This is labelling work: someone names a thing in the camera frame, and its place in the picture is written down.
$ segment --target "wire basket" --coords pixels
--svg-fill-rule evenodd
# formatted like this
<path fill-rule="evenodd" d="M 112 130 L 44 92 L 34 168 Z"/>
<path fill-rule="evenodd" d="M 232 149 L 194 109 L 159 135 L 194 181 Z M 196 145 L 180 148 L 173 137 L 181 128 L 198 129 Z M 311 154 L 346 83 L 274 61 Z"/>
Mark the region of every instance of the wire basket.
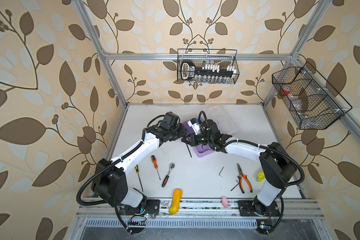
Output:
<path fill-rule="evenodd" d="M 235 84 L 240 74 L 236 53 L 226 49 L 178 49 L 177 81 Z"/>
<path fill-rule="evenodd" d="M 320 74 L 309 62 L 303 67 L 283 69 L 272 74 L 272 84 L 299 129 L 322 130 L 346 114 L 352 106 L 321 74 L 326 87 L 317 83 L 312 77 L 312 70 Z M 339 100 L 347 107 L 342 108 Z"/>

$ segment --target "floral wallpaper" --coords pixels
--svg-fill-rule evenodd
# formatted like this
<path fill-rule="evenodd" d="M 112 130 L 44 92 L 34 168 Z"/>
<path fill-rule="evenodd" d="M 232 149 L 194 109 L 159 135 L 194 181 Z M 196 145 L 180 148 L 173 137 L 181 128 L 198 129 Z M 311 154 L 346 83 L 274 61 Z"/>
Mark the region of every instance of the floral wallpaper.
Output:
<path fill-rule="evenodd" d="M 315 0 L 83 0 L 111 53 L 290 53 Z"/>
<path fill-rule="evenodd" d="M 351 103 L 348 114 L 360 122 L 360 1 L 334 0 L 300 57 L 327 77 L 329 90 Z M 288 154 L 303 166 L 304 189 L 318 200 L 332 234 L 360 240 L 358 141 L 340 121 L 326 130 L 298 130 L 277 96 L 267 109 Z"/>
<path fill-rule="evenodd" d="M 0 239 L 69 232 L 121 112 L 94 53 L 70 1 L 0 1 Z"/>
<path fill-rule="evenodd" d="M 236 84 L 176 80 L 173 61 L 115 60 L 111 62 L 127 102 L 177 104 L 261 103 L 271 88 L 271 74 L 280 61 L 238 61 Z"/>

